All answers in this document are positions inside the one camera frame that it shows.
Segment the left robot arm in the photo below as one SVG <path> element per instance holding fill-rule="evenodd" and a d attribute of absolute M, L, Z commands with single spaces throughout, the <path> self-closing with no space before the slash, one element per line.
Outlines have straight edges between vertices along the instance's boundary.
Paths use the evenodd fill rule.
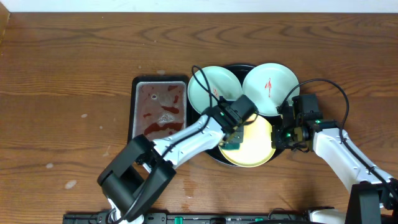
<path fill-rule="evenodd" d="M 207 108 L 189 127 L 162 139 L 138 135 L 100 173 L 97 183 L 112 205 L 107 223 L 132 223 L 143 216 L 195 155 L 227 140 L 247 124 L 255 106 L 238 102 Z"/>

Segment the yellow plate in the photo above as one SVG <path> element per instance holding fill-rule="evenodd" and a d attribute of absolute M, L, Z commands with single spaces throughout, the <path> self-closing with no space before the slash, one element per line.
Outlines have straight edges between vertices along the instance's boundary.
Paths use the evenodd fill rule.
<path fill-rule="evenodd" d="M 262 116 L 252 115 L 251 124 L 243 126 L 244 140 L 239 150 L 225 151 L 221 154 L 232 164 L 240 167 L 257 167 L 271 159 L 275 149 L 271 146 L 271 124 Z"/>

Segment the green yellow sponge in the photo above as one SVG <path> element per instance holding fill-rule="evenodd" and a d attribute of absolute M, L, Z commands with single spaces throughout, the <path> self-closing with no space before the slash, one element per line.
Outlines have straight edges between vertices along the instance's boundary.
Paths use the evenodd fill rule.
<path fill-rule="evenodd" d="M 239 142 L 224 142 L 219 145 L 219 148 L 225 151 L 235 151 L 239 150 L 240 145 L 241 144 Z"/>

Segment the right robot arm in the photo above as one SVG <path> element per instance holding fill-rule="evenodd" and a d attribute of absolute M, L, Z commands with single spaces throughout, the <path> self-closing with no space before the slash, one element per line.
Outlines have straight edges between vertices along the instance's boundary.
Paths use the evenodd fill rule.
<path fill-rule="evenodd" d="M 277 107 L 274 149 L 314 152 L 349 192 L 346 213 L 331 207 L 307 210 L 307 223 L 397 223 L 397 179 L 380 169 L 353 143 L 342 125 L 323 119 L 315 95 L 299 95 Z"/>

